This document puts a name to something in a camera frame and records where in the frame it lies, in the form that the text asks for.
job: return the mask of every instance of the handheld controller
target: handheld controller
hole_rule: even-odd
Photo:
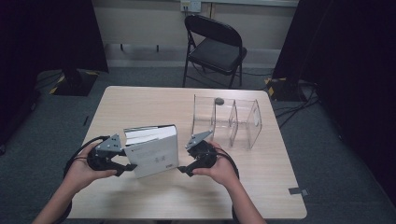
[[[192,170],[196,168],[210,168],[216,163],[218,159],[216,150],[204,140],[210,134],[212,134],[211,131],[198,133],[191,137],[191,140],[186,145],[186,149],[189,155],[195,158],[196,161],[188,166],[177,167],[181,173],[193,176]]]
[[[87,163],[95,171],[117,170],[115,176],[120,176],[124,171],[132,171],[136,165],[121,165],[111,159],[115,156],[126,156],[120,146],[120,137],[115,134],[94,147],[87,157]]]

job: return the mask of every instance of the wooden tabletop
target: wooden tabletop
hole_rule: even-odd
[[[108,87],[97,108],[84,143],[100,135],[118,133],[125,144],[124,128],[175,124],[179,165],[193,158],[184,146],[190,140],[194,95],[236,100],[257,100],[262,130],[252,149],[231,148],[240,179],[264,218],[304,218],[306,209],[290,159],[264,91]],[[113,161],[126,164],[125,157]],[[78,193],[69,218],[99,219],[231,219],[226,189],[207,176],[188,177],[178,169],[135,179],[99,179]]]

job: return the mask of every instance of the clear acrylic box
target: clear acrylic box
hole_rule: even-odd
[[[223,148],[252,149],[262,130],[257,100],[194,96],[191,134],[213,131],[206,140]]]

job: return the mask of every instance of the electrical outlet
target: electrical outlet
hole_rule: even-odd
[[[191,1],[180,1],[180,11],[190,11]]]
[[[201,2],[200,1],[191,1],[191,7],[189,8],[190,12],[201,12]]]
[[[180,1],[180,11],[201,12],[201,1]]]

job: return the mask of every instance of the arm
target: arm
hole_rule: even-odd
[[[221,148],[215,142],[210,142],[210,144],[213,147]],[[198,168],[194,169],[192,173],[195,175],[208,175],[227,189],[233,201],[235,213],[242,224],[266,223],[256,206],[250,200],[245,188],[227,159],[218,157],[215,165],[210,169]]]
[[[73,197],[82,189],[91,184],[93,180],[114,175],[117,171],[94,171],[88,165],[86,158],[94,145],[89,145],[82,149],[78,155],[81,159],[76,159],[71,165],[61,186],[55,191],[46,206],[41,210],[33,221],[34,224],[44,224],[55,222],[66,210]]]

